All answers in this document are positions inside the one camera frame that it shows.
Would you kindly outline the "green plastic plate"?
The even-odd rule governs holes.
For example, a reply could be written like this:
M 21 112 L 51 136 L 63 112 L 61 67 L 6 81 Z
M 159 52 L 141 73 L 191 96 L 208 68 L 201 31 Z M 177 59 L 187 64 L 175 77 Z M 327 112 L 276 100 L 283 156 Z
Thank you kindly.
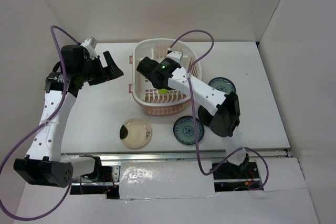
M 158 92 L 160 94 L 166 94 L 166 93 L 168 93 L 168 90 L 167 89 L 159 89 Z

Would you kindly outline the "cream translucent plate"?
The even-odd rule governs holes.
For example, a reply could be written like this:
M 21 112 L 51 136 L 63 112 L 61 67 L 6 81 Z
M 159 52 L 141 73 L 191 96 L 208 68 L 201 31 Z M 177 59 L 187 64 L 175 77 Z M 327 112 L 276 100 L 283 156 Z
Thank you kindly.
M 145 147 L 152 137 L 152 127 L 148 120 L 131 118 L 125 121 L 119 131 L 123 145 L 131 149 Z

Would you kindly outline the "small blue floral plate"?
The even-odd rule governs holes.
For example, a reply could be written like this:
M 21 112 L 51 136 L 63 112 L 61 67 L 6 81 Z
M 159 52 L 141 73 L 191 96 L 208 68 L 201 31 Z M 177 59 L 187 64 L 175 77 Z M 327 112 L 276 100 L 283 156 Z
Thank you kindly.
M 193 117 L 190 115 L 180 117 L 173 125 L 173 134 L 177 141 L 183 145 L 195 145 L 195 132 L 198 142 L 201 142 L 205 134 L 204 125 L 196 118 L 195 131 Z

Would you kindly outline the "black glossy plate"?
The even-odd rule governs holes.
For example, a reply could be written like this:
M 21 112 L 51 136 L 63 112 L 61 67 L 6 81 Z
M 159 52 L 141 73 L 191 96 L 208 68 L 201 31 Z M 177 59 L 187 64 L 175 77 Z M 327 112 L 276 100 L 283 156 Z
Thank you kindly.
M 198 108 L 197 114 L 198 114 L 198 119 L 200 120 L 200 122 L 206 127 L 209 127 L 213 119 L 213 116 L 201 105 Z

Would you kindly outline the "large blue floral plate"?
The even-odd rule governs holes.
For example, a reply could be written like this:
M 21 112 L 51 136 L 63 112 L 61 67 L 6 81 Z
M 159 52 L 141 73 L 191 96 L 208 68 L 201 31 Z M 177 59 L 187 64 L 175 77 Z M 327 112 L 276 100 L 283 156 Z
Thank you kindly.
M 224 77 L 213 78 L 208 85 L 216 90 L 230 94 L 231 92 L 236 92 L 236 87 L 233 82 Z

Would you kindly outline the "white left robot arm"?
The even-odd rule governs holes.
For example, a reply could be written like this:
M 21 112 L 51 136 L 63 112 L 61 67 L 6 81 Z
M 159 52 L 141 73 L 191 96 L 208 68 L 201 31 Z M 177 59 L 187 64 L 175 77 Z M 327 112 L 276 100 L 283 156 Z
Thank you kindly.
M 25 157 L 15 159 L 13 166 L 30 185 L 65 188 L 80 176 L 93 182 L 103 177 L 99 157 L 88 154 L 62 157 L 61 144 L 68 116 L 84 83 L 98 85 L 123 76 L 123 72 L 109 51 L 103 52 L 105 67 L 89 46 L 67 45 L 60 52 L 61 60 L 46 78 L 39 129 Z

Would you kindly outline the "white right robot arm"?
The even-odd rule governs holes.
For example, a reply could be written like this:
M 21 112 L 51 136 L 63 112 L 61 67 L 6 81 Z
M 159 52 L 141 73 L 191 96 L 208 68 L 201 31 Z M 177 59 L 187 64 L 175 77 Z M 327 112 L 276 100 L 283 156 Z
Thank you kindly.
M 224 139 L 227 152 L 236 151 L 236 154 L 228 158 L 230 174 L 240 178 L 247 172 L 247 165 L 244 162 L 247 160 L 247 153 L 238 136 L 240 107 L 238 95 L 235 92 L 227 94 L 210 87 L 170 58 L 158 63 L 145 57 L 136 70 L 155 88 L 180 91 L 208 111 L 212 116 L 209 123 L 210 130 Z

